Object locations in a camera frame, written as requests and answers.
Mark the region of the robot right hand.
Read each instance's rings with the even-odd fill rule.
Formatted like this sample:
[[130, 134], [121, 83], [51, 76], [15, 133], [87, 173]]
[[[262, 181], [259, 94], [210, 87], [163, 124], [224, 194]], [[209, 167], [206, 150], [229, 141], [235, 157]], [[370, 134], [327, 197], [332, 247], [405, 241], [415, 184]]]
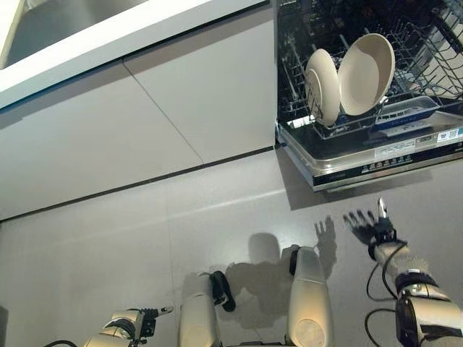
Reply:
[[386, 203], [382, 197], [377, 202], [376, 215], [371, 210], [348, 212], [343, 221], [357, 239], [366, 246], [389, 243], [396, 240], [396, 229], [388, 215]]

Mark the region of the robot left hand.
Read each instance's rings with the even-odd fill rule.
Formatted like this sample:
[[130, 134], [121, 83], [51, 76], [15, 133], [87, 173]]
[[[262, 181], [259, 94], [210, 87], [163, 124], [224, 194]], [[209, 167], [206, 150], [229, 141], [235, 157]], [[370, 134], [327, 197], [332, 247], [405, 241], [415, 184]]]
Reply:
[[101, 333], [128, 340], [131, 344], [145, 343], [147, 338], [154, 336], [156, 320], [173, 311], [173, 307], [116, 311], [104, 325]]

